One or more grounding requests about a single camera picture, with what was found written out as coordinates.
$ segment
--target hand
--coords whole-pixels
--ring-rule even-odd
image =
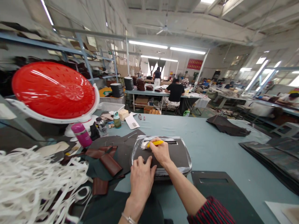
[[[144,159],[139,156],[137,160],[133,161],[133,166],[131,166],[130,197],[143,205],[145,205],[150,196],[157,168],[157,166],[153,166],[150,169],[151,162],[152,156],[147,159],[146,164],[144,164]]]
[[[162,144],[155,146],[153,142],[161,141],[160,138],[155,138],[150,141],[149,146],[152,149],[153,154],[155,155],[158,162],[165,168],[166,164],[171,162],[168,150],[168,143],[163,142]]]

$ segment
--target wrist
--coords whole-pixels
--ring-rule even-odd
[[[138,200],[137,198],[130,195],[126,202],[126,206],[123,212],[124,215],[127,217],[131,216],[131,218],[135,222],[138,222],[145,207],[145,203],[146,201],[143,202],[142,200]]]
[[[168,170],[170,170],[171,168],[176,167],[176,165],[174,164],[174,162],[172,160],[169,160],[169,161],[163,163],[162,166],[164,167],[166,172],[168,172]]]

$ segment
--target bracelet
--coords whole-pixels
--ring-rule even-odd
[[[123,212],[121,213],[121,216],[123,216],[127,220],[127,222],[130,224],[138,224],[131,218],[131,216],[129,216],[129,217],[125,216],[125,214]]]

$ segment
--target person sitting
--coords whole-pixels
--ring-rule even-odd
[[[161,82],[161,72],[160,67],[157,67],[157,70],[154,72],[154,85],[159,86]]]
[[[234,87],[234,81],[231,81],[229,84],[227,84],[224,88],[225,89],[230,89]]]
[[[175,79],[166,89],[166,93],[170,93],[170,96],[166,98],[165,102],[173,107],[180,105],[181,96],[185,95],[185,87],[179,84],[179,79]]]
[[[185,210],[189,223],[223,223],[233,224],[234,219],[225,207],[214,197],[205,198],[199,190],[178,170],[170,159],[167,142],[155,146],[153,142],[161,141],[160,138],[153,139],[150,148],[161,166],[168,173],[171,182],[178,193]],[[154,175],[157,165],[151,166],[152,156],[146,163],[139,156],[131,166],[131,194],[126,201],[125,208],[118,224],[138,223],[145,204],[150,196],[154,183]]]
[[[299,108],[299,93],[291,93],[280,97],[277,102]]]

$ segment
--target striped sleeve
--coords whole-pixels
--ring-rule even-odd
[[[198,210],[195,216],[188,216],[190,224],[233,224],[234,219],[226,208],[214,197],[208,197],[206,203]]]

